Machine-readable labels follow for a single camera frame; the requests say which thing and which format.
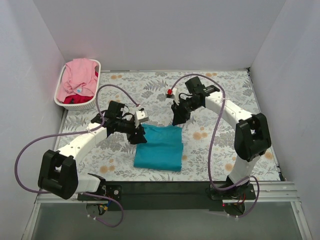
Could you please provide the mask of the teal t shirt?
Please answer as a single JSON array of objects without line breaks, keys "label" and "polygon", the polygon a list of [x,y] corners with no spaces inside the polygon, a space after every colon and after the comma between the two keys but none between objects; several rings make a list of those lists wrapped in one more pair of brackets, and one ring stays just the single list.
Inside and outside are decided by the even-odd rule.
[{"label": "teal t shirt", "polygon": [[147,143],[136,146],[133,166],[141,169],[180,172],[184,145],[178,126],[142,125]]}]

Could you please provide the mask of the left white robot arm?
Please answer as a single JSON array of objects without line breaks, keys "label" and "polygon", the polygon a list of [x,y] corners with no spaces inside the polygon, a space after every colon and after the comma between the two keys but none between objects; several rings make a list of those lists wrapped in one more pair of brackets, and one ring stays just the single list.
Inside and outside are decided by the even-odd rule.
[{"label": "left white robot arm", "polygon": [[106,180],[96,174],[78,174],[77,161],[83,160],[100,142],[114,133],[126,134],[131,145],[145,144],[142,123],[149,117],[144,108],[124,112],[125,104],[111,101],[89,123],[88,130],[56,151],[47,150],[40,167],[38,186],[62,199],[74,194],[92,193],[101,199],[107,195]]}]

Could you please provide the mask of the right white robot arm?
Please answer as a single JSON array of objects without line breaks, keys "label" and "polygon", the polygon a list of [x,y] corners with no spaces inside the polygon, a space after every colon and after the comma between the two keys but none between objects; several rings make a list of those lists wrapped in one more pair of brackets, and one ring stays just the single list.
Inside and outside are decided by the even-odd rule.
[{"label": "right white robot arm", "polygon": [[215,80],[212,81],[212,85],[205,86],[200,80],[201,74],[191,73],[187,74],[187,77],[189,79],[185,82],[185,86],[188,93],[185,99],[175,86],[166,93],[167,98],[173,100],[172,124],[174,126],[184,124],[190,119],[191,112],[201,107],[206,108],[218,115],[211,137],[213,143],[219,122],[221,120],[227,122],[235,131],[236,160],[223,187],[214,184],[212,174],[209,172],[210,184],[219,192],[227,192],[246,185],[252,178],[251,173],[257,161],[272,145],[266,116],[263,113],[253,114],[227,99],[226,91]]}]

